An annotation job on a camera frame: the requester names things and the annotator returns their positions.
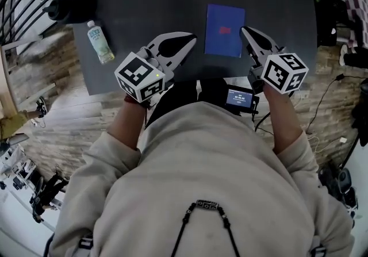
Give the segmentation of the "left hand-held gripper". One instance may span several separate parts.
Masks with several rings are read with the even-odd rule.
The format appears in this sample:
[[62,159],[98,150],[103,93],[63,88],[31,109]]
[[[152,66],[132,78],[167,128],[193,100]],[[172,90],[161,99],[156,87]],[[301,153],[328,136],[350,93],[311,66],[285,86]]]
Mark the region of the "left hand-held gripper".
[[150,99],[164,90],[196,42],[197,36],[188,32],[160,34],[117,67],[114,74],[119,86],[139,103]]

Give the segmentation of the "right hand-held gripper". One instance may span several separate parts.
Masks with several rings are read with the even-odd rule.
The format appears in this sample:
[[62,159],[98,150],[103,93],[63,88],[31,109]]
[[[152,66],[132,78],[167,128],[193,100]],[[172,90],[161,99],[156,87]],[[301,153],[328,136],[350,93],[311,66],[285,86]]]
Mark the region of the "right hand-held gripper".
[[271,37],[249,26],[240,28],[240,37],[255,62],[248,74],[254,94],[263,92],[265,84],[281,94],[300,88],[309,68],[295,53],[289,53]]

